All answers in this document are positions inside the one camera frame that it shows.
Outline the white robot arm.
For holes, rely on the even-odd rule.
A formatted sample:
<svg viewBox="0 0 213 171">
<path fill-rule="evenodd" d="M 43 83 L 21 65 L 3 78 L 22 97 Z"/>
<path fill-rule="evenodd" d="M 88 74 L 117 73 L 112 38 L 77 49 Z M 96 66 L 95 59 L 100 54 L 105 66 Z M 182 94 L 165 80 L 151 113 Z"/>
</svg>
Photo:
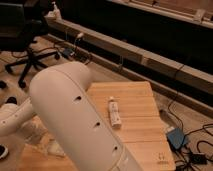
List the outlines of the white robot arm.
<svg viewBox="0 0 213 171">
<path fill-rule="evenodd" d="M 78 171 L 143 171 L 87 96 L 91 82 L 81 62 L 40 71 L 30 82 L 28 99 L 16 108 L 0 108 L 0 136 L 37 116 Z"/>
</svg>

